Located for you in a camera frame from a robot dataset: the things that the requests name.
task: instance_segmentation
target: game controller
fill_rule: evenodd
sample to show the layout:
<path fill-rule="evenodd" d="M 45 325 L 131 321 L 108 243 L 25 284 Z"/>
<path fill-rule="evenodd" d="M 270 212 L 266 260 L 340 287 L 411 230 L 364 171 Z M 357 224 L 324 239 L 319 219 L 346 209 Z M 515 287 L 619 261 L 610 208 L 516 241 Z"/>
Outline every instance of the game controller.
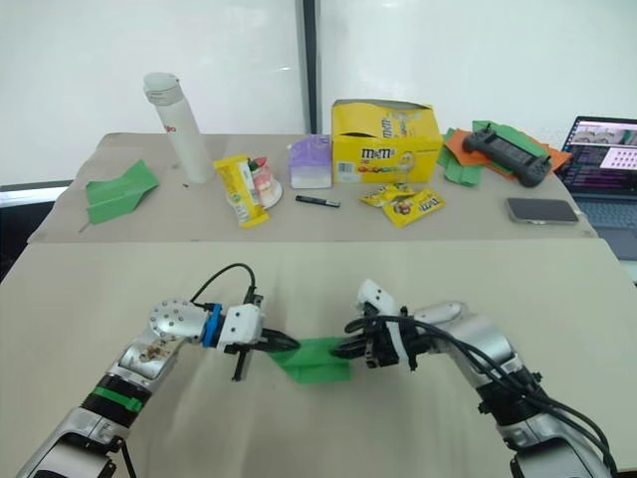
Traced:
<path fill-rule="evenodd" d="M 462 142 L 467 152 L 479 151 L 491 161 L 510 169 L 525 187 L 535 187 L 550 173 L 548 154 L 536 156 L 485 127 L 472 132 Z"/>

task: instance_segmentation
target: pen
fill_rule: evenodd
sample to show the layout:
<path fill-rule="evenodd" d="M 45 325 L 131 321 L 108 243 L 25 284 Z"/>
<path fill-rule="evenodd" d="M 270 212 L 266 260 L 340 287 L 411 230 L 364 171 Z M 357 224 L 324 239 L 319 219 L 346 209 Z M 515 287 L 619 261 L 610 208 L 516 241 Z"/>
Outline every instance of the pen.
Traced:
<path fill-rule="evenodd" d="M 329 201 L 327 199 L 319 199 L 317 197 L 301 196 L 297 194 L 298 202 L 306 202 L 307 204 L 318 204 L 319 206 L 340 207 L 340 201 Z"/>

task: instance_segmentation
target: laptop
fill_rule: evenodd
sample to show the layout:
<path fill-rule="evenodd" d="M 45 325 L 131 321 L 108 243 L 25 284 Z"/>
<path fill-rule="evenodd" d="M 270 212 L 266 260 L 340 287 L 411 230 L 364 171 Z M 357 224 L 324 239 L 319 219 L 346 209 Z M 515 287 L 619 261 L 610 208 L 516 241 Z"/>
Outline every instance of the laptop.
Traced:
<path fill-rule="evenodd" d="M 619 259 L 637 260 L 637 119 L 577 117 L 555 174 Z"/>

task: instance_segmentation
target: white cylinder container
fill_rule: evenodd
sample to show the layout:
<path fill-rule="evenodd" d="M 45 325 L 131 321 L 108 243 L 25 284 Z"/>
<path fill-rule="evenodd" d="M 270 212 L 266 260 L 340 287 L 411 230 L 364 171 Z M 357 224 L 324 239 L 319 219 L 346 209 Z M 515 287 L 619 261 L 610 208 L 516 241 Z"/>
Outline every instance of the white cylinder container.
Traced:
<path fill-rule="evenodd" d="M 214 174 L 214 167 L 179 79 L 170 73 L 149 73 L 143 77 L 143 90 L 157 108 L 188 179 L 206 182 Z"/>

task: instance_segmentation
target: black pole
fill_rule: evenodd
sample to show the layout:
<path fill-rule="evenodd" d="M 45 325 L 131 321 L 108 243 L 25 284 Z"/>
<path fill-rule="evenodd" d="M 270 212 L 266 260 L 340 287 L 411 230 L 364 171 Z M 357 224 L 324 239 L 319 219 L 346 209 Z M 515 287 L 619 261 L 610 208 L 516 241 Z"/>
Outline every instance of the black pole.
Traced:
<path fill-rule="evenodd" d="M 306 33 L 310 132 L 317 133 L 317 4 L 315 0 L 303 0 L 303 21 Z"/>

